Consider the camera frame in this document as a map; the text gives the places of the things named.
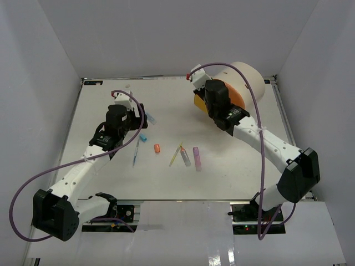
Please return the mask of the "round three-drawer storage box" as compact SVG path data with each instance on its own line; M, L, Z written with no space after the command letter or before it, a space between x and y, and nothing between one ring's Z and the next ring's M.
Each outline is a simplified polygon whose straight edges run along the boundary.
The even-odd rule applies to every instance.
M224 67L222 71L212 79L221 80L225 83L229 90L231 102L247 111L254 108L253 98L259 102L265 93L265 82L261 74L242 62L233 62L232 65L241 71L241 74L230 67ZM194 96L194 104L202 111L206 111L206 107L202 100Z

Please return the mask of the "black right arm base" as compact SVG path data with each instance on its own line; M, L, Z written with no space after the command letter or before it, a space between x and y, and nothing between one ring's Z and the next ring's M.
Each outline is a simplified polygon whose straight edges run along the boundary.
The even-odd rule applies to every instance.
M261 214L261 234L264 232L272 217L276 213L276 218L271 224L268 234L285 234L286 229L284 216L281 210L277 210L277 206L269 211L262 211ZM258 226L258 207L247 203L231 203L230 211L227 213L232 219L232 229L235 236L241 235L257 235Z

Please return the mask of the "thin yellow highlighter pen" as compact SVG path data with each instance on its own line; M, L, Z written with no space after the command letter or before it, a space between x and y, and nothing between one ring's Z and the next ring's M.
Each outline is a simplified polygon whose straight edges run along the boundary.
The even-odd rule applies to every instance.
M174 163L174 161L175 161L175 159L176 159L176 157L177 157L177 155L178 155L178 153L179 153L179 151L180 151L180 149L181 149L181 147L182 147L182 143L183 143L183 142L181 142L181 143L178 145L177 149L175 150L174 155L173 155L172 159L170 160L169 167L171 167L172 164Z

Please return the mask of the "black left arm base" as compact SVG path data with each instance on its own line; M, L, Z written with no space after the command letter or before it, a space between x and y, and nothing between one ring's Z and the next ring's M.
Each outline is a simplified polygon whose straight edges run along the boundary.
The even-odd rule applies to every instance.
M118 201L114 196L99 192L96 197L105 199L108 210L103 215L84 223L82 232L134 233L138 226L140 205Z

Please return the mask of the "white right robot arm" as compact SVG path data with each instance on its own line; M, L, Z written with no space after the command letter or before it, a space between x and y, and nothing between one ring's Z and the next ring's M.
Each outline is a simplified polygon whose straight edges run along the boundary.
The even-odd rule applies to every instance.
M253 147L281 173L276 184L251 200L250 213L255 220L265 220L272 208L285 202L299 202L319 183L317 152L311 148L301 150L268 130L261 130L248 111L232 103L223 81L207 80L194 94L219 129Z

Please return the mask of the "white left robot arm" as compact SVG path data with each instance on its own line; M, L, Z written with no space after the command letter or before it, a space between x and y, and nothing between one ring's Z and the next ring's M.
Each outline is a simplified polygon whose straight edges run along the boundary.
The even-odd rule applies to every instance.
M33 225L36 229L60 239L69 240L78 227L92 219L112 221L117 215L117 199L98 192L79 201L93 177L115 156L129 131L148 126L144 105L138 113L124 105L109 105L106 119L96 129L85 149L81 162L48 190L38 190L33 197Z

